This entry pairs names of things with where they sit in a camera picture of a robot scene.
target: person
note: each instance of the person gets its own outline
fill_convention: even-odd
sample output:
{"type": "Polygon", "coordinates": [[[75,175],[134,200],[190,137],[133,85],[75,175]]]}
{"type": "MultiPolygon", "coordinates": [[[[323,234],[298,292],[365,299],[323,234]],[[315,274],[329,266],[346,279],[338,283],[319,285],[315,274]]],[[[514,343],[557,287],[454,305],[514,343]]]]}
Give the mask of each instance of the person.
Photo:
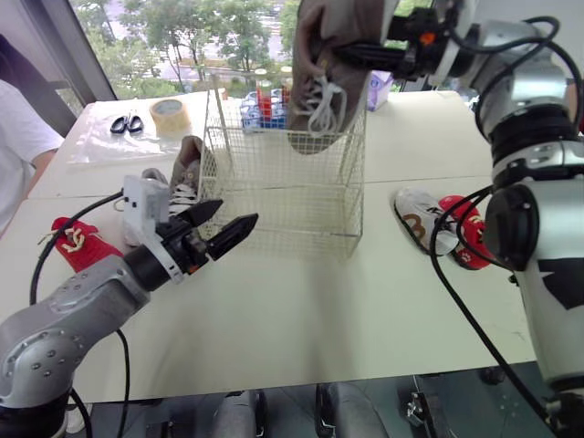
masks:
{"type": "Polygon", "coordinates": [[[63,138],[18,89],[0,80],[0,236],[40,179],[63,138]]]}

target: black scissors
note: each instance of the black scissors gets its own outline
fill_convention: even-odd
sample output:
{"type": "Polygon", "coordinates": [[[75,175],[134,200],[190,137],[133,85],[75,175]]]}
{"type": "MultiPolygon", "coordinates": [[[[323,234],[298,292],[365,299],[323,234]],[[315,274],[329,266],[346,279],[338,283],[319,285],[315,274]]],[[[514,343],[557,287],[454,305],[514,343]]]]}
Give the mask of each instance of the black scissors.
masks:
{"type": "Polygon", "coordinates": [[[123,134],[126,130],[128,132],[140,132],[144,129],[142,119],[136,115],[128,114],[127,116],[120,116],[113,121],[109,130],[114,134],[123,134]]]}

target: masking tape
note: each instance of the masking tape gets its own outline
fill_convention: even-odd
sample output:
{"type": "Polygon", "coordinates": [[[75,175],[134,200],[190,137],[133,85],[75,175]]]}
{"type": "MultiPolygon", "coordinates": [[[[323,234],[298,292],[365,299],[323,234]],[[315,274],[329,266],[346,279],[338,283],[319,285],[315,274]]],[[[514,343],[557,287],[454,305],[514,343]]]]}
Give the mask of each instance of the masking tape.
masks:
{"type": "Polygon", "coordinates": [[[165,99],[152,104],[150,114],[158,135],[180,132],[191,125],[189,114],[178,99],[165,99]]]}

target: wire basket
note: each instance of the wire basket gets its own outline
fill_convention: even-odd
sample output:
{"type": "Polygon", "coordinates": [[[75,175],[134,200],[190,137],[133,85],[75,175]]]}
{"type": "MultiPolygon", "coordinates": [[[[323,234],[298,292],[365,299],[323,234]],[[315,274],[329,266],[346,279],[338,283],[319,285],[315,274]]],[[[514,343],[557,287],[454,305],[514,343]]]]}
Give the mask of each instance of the wire basket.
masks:
{"type": "MultiPolygon", "coordinates": [[[[363,232],[364,106],[346,132],[325,140],[331,144],[324,151],[303,154],[298,151],[306,152],[314,141],[305,132],[284,129],[285,99],[272,99],[268,118],[249,99],[226,99],[218,77],[211,78],[199,193],[203,200],[223,199],[224,206],[202,230],[204,236],[238,215],[258,213],[247,247],[350,256],[363,232]],[[296,134],[293,148],[290,135],[296,134]]],[[[245,80],[253,93],[256,78],[245,80]]]]}

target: red shoe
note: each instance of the red shoe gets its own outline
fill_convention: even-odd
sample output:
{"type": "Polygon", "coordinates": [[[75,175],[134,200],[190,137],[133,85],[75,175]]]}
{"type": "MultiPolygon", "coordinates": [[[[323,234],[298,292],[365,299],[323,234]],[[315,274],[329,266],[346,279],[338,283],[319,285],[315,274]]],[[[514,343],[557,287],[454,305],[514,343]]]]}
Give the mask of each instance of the red shoe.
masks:
{"type": "MultiPolygon", "coordinates": [[[[51,230],[58,230],[67,220],[67,217],[55,219],[51,230]]],[[[76,221],[57,239],[55,247],[75,272],[87,269],[107,256],[123,257],[118,248],[108,244],[98,232],[97,227],[76,221]]]]}
{"type": "MultiPolygon", "coordinates": [[[[446,211],[455,203],[458,203],[463,199],[463,196],[458,195],[446,196],[439,202],[439,204],[446,211]]],[[[452,217],[459,221],[470,205],[471,203],[468,202],[458,207],[454,210],[454,213],[452,213],[452,217]]],[[[488,249],[486,249],[485,243],[483,242],[484,232],[485,222],[481,218],[481,214],[475,208],[466,216],[466,220],[463,223],[464,240],[466,240],[466,243],[480,255],[493,258],[493,255],[491,255],[488,249]]],[[[454,249],[452,255],[456,263],[465,269],[478,270],[490,265],[489,262],[466,249],[462,243],[454,249]]]]}

